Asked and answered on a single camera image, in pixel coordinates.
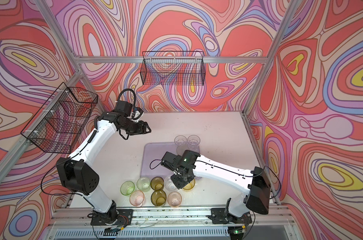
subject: translucent tray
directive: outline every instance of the translucent tray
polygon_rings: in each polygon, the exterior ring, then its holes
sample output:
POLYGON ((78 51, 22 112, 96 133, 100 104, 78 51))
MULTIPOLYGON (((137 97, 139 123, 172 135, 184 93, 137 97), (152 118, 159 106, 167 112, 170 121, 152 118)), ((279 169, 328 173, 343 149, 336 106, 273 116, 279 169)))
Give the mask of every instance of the translucent tray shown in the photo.
MULTIPOLYGON (((176 144, 174 142, 150 142, 144 146, 143 161, 141 162, 140 177, 147 177, 150 180, 160 176, 163 179, 173 174, 171 170, 159 165, 155 169, 150 169, 150 163, 155 159, 162 159, 165 152, 176 155, 176 144)), ((160 161, 154 161, 151 167, 154 168, 160 161)))

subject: mounting plate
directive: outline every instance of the mounting plate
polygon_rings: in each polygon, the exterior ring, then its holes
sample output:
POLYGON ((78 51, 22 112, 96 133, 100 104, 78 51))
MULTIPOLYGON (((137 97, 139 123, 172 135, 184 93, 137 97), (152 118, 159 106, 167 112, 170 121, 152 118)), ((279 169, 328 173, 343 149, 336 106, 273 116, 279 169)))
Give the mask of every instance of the mounting plate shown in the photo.
MULTIPOLYGON (((125 216, 128 219, 127 225, 131 225, 133 210, 132 209, 116 209, 116 210, 117 210, 117 215, 125 216)), ((100 219, 97 216, 95 216, 91 220, 91 225, 92 226, 107 226, 107 224, 105 224, 103 222, 99 222, 99 221, 100 221, 100 219)), ((118 217, 117 221, 114 225, 123 225, 124 222, 126 222, 125 218, 118 217)))
POLYGON ((213 208, 211 209, 211 216, 208 216, 212 220, 213 224, 227 224, 233 223, 244 223, 246 226, 252 223, 251 214, 245 213, 242 217, 228 216, 224 213, 224 208, 213 208))

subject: white table surface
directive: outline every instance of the white table surface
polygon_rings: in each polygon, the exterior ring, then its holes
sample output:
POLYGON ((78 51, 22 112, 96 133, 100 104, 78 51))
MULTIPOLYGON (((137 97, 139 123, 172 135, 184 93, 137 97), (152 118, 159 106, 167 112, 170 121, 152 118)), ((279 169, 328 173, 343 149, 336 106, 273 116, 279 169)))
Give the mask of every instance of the white table surface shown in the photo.
MULTIPOLYGON (((137 189, 136 181, 140 177, 144 146, 149 142, 172 142, 177 135, 187 138, 198 135, 201 139, 200 154, 242 169, 253 170, 255 166, 259 166, 238 112, 144 113, 141 120, 148 122, 151 133, 130 136, 128 140, 123 140, 118 133, 114 134, 104 145, 92 167, 100 177, 100 186, 118 207, 132 207, 129 196, 120 193, 120 186, 131 180, 137 189)), ((182 206, 225 205, 228 198, 234 198, 240 193, 208 178, 197 180, 191 190, 178 191, 182 195, 182 206)), ((145 192, 143 207, 153 207, 150 200, 152 192, 152 189, 145 192)), ((90 205, 79 195, 74 195, 70 207, 90 205)))

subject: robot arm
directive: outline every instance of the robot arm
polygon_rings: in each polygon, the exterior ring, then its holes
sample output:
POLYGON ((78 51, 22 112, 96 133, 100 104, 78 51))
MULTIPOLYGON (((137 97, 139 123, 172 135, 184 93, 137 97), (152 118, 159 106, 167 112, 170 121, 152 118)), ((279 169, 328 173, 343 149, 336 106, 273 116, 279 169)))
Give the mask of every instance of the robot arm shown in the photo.
POLYGON ((135 115, 130 119, 132 104, 117 101, 113 111, 106 111, 95 119, 95 128, 83 143, 67 158, 57 161, 57 170, 61 184, 83 196, 93 208, 93 219, 101 220, 103 224, 113 224, 117 219, 116 204, 102 190, 98 174, 92 169, 93 162, 107 142, 117 131, 125 140, 130 135, 147 134, 151 132, 147 122, 139 121, 143 113, 135 108, 135 115), (126 131, 127 137, 121 134, 126 131))
POLYGON ((184 151, 182 156, 166 152, 160 164, 175 173, 171 180, 178 189, 187 185, 195 176, 215 179, 238 189, 241 194, 228 199, 225 212, 229 218, 240 218, 249 210, 268 214, 271 184, 260 167, 255 167, 253 171, 238 169, 189 150, 184 151))

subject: pink cup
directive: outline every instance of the pink cup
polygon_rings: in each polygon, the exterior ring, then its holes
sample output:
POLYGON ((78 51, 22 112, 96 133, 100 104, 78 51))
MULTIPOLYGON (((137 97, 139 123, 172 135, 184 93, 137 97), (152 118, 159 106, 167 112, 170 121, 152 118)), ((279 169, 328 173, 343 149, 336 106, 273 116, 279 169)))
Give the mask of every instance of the pink cup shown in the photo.
POLYGON ((182 195, 178 192, 171 192, 168 194, 167 202, 171 207, 179 207, 182 203, 182 195))
POLYGON ((141 207, 141 205, 144 203, 144 193, 140 190, 136 190, 131 193, 130 203, 132 206, 141 207))

